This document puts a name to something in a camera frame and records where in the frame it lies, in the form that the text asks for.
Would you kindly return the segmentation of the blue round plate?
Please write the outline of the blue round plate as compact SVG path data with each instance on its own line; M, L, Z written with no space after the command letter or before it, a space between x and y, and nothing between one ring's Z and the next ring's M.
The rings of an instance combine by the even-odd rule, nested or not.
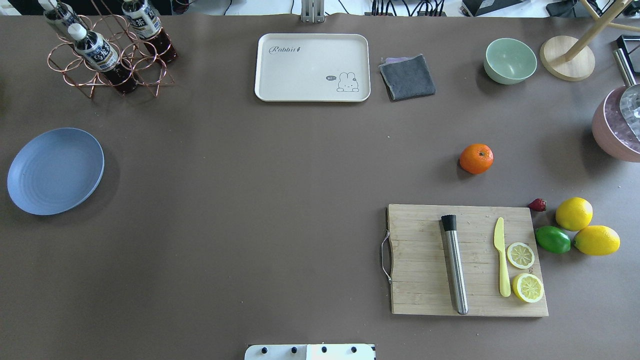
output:
M94 193L105 171L98 139L72 127L35 137L18 152L7 173L10 199L32 215L55 215Z

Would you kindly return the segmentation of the cream rabbit tray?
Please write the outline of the cream rabbit tray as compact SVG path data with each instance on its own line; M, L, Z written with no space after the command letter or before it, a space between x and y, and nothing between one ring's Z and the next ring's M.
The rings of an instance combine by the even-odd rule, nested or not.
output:
M262 101L362 102L371 93L369 43L354 33L267 33L257 46Z

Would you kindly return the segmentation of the grey folded cloth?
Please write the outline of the grey folded cloth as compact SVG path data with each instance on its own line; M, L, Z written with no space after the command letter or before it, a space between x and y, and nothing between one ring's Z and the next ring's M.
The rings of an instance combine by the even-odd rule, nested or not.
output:
M386 57L378 68L393 101L431 96L437 91L423 54Z

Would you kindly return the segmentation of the steel muddler black tip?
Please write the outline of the steel muddler black tip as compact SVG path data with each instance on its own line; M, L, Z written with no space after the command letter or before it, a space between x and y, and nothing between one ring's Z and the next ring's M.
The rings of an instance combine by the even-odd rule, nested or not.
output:
M467 301L466 282L464 280L463 262L458 241L457 217L454 214L447 214L441 217L441 221L449 259L453 302L458 314L467 315L469 313L469 304Z

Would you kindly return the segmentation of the wooden cutting board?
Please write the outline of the wooden cutting board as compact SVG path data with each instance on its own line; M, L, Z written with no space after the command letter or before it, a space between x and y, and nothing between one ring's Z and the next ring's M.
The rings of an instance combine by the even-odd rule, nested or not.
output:
M499 292L494 229L503 218L505 244L524 243L537 255L526 207L391 203L387 207L391 312L457 316L441 218L455 215L469 317L546 317L546 299L535 303Z

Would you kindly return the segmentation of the orange mandarin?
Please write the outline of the orange mandarin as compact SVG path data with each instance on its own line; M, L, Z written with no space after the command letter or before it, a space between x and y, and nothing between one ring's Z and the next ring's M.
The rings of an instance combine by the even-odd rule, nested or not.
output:
M493 166L494 153L491 148L482 143L467 146L458 159L460 167L470 174L482 174Z

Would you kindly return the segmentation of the yellow plastic knife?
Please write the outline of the yellow plastic knife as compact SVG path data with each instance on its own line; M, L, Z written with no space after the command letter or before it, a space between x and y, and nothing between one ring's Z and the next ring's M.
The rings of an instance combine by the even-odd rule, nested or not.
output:
M494 248L498 252L498 286L499 293L503 297L510 297L512 294L509 272L506 259L505 248L505 219L498 217L494 225L493 232Z

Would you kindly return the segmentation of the upper lemon slice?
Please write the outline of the upper lemon slice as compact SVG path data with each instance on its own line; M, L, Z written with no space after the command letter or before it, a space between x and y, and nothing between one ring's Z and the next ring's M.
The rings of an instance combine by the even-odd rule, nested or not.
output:
M517 269L530 269L535 263L535 253L526 243L512 243L506 249L508 262Z

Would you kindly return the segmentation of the lemon slice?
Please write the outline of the lemon slice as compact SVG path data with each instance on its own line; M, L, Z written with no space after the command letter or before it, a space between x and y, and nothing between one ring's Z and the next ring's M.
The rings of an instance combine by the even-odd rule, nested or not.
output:
M515 296L530 304L541 301L545 293L543 282L531 273L521 273L515 276L511 285Z
M535 253L526 243L512 243L506 249L508 262L517 269L530 269L535 263Z

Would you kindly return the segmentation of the red strawberry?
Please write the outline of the red strawberry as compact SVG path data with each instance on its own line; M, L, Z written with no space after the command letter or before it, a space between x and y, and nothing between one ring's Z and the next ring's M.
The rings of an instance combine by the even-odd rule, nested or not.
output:
M535 198L527 207L533 212L545 212L547 210L547 202L543 198Z

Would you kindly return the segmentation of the green bowl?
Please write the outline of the green bowl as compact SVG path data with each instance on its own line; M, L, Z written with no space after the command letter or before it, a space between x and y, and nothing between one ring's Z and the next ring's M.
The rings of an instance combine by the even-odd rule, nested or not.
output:
M494 39L485 50L483 68L498 84L519 84L532 76L537 67L535 53L519 39Z

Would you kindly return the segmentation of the lower lemon slice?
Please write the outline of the lower lemon slice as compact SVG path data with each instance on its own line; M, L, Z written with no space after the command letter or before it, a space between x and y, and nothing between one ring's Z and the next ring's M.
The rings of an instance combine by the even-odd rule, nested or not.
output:
M511 285L515 296L530 304L541 301L545 293L543 282L531 273L521 273L515 276Z

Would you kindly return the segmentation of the back right tea bottle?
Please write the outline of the back right tea bottle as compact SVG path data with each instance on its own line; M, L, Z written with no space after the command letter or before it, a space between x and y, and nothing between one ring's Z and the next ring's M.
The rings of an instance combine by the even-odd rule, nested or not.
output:
M147 0L124 0L121 9L133 32L157 63L169 64L178 58L162 21Z

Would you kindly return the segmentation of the tea bottle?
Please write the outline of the tea bottle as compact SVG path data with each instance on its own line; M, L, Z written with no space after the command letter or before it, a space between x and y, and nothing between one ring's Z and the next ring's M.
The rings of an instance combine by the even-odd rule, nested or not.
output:
M121 94L135 91L138 84L133 71L122 64L121 56L102 34L88 30L80 23L69 25L67 32L73 39L75 52L115 90Z
M89 29L85 21L68 4L57 0L39 0L38 3L43 9L46 22L60 37L73 39L68 32L73 24L80 24L85 30Z
M178 58L162 21L147 0L124 0L121 9L133 32L157 63L169 64Z

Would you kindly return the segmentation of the green lime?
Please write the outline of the green lime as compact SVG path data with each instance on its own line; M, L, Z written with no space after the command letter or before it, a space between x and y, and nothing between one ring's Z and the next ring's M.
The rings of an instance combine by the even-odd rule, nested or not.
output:
M534 231L534 235L537 244L551 253L560 255L571 250L570 237L558 227L539 227Z

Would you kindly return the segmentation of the whole lemon near strawberry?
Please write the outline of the whole lemon near strawberry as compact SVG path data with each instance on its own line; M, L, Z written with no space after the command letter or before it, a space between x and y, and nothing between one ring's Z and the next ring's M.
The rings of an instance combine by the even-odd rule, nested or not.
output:
M558 206L555 221L565 230L580 231L590 225L593 216L594 208L589 201L581 197L572 197Z

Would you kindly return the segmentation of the front tea bottle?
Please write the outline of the front tea bottle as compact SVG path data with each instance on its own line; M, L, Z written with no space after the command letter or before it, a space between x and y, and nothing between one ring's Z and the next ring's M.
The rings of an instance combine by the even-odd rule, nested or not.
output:
M102 34L88 30L80 23L69 25L67 32L73 39L75 52L115 90L121 94L135 91L138 84L133 71L122 64L121 56Z

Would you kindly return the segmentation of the wooden stand round base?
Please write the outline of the wooden stand round base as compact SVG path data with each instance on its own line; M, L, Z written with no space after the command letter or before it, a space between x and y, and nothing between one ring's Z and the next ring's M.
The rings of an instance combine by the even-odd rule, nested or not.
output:
M595 55L588 45L606 27L627 32L640 32L638 25L613 22L631 4L630 0L615 0L602 15L598 15L587 1L581 0L580 3L587 8L594 19L592 26L580 38L558 35L547 39L539 53L541 63L549 73L569 82L582 81L592 75L595 69Z

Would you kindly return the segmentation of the whole lemon outer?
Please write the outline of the whole lemon outer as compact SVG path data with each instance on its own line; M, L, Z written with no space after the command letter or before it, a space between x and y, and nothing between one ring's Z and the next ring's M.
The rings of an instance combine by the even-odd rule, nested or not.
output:
M590 256L606 256L615 253L621 244L618 233L605 225L590 225L574 236L574 246Z

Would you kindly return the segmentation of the pink mixing bowl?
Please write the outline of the pink mixing bowl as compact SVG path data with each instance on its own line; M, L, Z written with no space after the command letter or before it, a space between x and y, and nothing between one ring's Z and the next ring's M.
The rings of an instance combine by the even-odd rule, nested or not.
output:
M619 101L626 87L613 89L592 117L592 134L599 147L611 157L621 161L640 161L639 140L631 131L619 108Z

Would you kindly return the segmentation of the back left tea bottle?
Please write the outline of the back left tea bottle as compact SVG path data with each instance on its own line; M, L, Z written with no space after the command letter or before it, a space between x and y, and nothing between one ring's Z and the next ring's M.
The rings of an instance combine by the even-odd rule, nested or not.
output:
M73 39L68 32L73 24L80 24L85 30L89 29L85 21L68 4L57 0L39 0L38 3L43 9L46 22L60 37Z

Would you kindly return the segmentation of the steel scoop in bowl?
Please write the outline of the steel scoop in bowl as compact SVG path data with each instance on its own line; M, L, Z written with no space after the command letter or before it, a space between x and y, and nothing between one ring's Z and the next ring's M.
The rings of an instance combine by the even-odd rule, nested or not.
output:
M640 139L640 85L635 81L630 65L624 56L624 51L617 48L614 58L621 72L625 90L619 100L622 117L630 127L635 137Z

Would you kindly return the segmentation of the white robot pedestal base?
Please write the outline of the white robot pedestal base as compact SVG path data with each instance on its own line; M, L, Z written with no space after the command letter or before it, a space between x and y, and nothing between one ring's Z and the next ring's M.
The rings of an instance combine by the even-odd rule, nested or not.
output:
M375 360L374 344L254 344L247 347L245 360Z

